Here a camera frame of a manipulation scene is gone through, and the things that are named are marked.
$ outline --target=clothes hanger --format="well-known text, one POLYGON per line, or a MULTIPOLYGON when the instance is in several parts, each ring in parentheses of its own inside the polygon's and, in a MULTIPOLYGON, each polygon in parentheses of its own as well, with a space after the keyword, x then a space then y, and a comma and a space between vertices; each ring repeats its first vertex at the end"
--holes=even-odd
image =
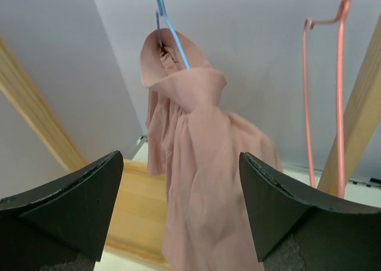
POLYGON ((161 41, 161 29, 160 29, 160 21, 159 21, 159 15, 163 16, 164 21, 167 23, 168 28, 170 29, 174 40, 176 41, 177 48, 179 49, 181 58, 183 59, 184 65, 187 69, 190 68, 188 60, 186 59, 183 47, 181 46, 179 37, 177 36, 176 31, 174 30, 173 26, 171 25, 171 22, 167 16, 167 12, 165 10, 165 5, 164 5, 164 0, 156 0, 157 1, 157 6, 158 10, 156 11, 156 24, 157 24, 157 32, 158 32, 158 37, 159 37, 159 44, 160 47, 163 47, 163 43, 161 41))
POLYGON ((338 196, 344 198, 345 193, 345 154, 344 154, 344 117, 343 117, 343 41, 345 22, 352 0, 341 0, 338 13, 330 20, 312 20, 307 18, 303 31, 303 85, 304 85, 304 114, 307 139, 308 165, 310 185, 315 188, 314 160, 310 133, 310 116, 308 112, 308 82, 307 82, 307 28, 312 30, 315 24, 334 24, 339 22, 337 60, 336 60, 336 130, 338 143, 338 196))

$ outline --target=pink hooded garment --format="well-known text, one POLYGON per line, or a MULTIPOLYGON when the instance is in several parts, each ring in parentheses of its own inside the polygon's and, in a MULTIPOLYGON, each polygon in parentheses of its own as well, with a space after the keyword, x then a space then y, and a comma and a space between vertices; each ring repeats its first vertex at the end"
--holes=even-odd
POLYGON ((165 173, 168 215, 163 254, 175 271, 258 271, 239 177, 240 152, 282 171, 272 141, 257 127, 218 108, 226 81, 181 34, 185 69, 168 29, 142 48, 149 88, 148 173, 165 173))

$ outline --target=light wood beam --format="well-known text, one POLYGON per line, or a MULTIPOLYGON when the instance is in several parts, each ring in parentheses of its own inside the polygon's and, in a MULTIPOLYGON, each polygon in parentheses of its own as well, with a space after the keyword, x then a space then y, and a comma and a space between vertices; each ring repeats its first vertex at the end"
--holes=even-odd
MULTIPOLYGON (((381 15, 344 114, 345 179, 352 176, 381 119, 381 15)), ((318 189, 338 194, 337 139, 332 144, 318 189)))
POLYGON ((67 172, 76 171, 86 165, 84 157, 1 37, 0 91, 67 172))

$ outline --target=pink wire hanger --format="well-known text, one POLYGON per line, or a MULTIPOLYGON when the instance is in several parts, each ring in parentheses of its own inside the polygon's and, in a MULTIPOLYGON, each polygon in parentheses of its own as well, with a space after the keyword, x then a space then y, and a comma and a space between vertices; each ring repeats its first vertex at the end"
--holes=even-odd
POLYGON ((307 139, 308 168, 310 173, 310 185, 315 188, 314 159, 310 132, 310 115, 308 109, 308 82, 307 82, 307 28, 312 30, 315 24, 333 24, 339 22, 338 47, 336 60, 336 128, 338 144, 338 171, 339 187, 338 196, 344 198, 345 192, 345 153, 344 153, 344 117, 343 117, 343 42, 345 22, 348 16, 352 0, 342 0, 335 18, 330 20, 306 19, 303 31, 303 85, 304 85, 304 114, 305 131, 307 139))

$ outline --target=blue plastic hanger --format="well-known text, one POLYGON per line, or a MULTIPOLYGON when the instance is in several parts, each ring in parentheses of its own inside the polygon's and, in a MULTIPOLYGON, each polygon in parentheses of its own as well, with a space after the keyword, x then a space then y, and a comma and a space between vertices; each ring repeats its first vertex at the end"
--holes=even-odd
POLYGON ((171 22, 168 19, 167 12, 165 10, 165 5, 164 5, 164 0, 156 0, 157 1, 157 6, 158 6, 158 11, 156 11, 156 24, 157 24, 157 32, 158 32, 158 37, 159 37, 159 44, 160 47, 163 47, 163 43, 161 41, 161 31, 160 31, 160 21, 159 21, 159 15, 163 16, 164 21, 167 23, 168 28, 170 29, 174 40, 176 41, 177 48, 179 49, 181 58, 183 59, 184 65, 187 69, 190 68, 188 60, 186 59, 183 47, 181 46, 179 37, 176 34, 176 31, 173 29, 171 22))

